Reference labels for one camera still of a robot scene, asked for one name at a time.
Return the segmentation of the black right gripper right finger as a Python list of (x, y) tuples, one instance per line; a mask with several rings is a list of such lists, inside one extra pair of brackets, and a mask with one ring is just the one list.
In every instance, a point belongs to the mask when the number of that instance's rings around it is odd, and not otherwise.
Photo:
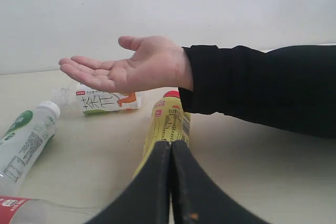
[(223, 192), (183, 141), (172, 144), (175, 223), (266, 223)]

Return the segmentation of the person's open right hand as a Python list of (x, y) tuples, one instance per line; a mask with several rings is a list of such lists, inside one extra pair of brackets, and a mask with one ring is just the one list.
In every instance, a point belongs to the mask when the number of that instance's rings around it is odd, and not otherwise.
[(190, 60), (183, 48), (162, 36), (122, 36), (119, 45), (134, 52), (129, 59), (99, 61), (73, 56), (59, 61), (70, 78), (98, 91), (134, 93), (164, 87), (193, 90)]

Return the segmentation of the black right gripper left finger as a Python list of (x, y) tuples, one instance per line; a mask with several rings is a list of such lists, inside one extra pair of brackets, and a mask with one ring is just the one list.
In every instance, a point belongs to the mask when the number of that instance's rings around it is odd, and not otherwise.
[(171, 144), (154, 149), (129, 186), (109, 206), (87, 223), (169, 223)]

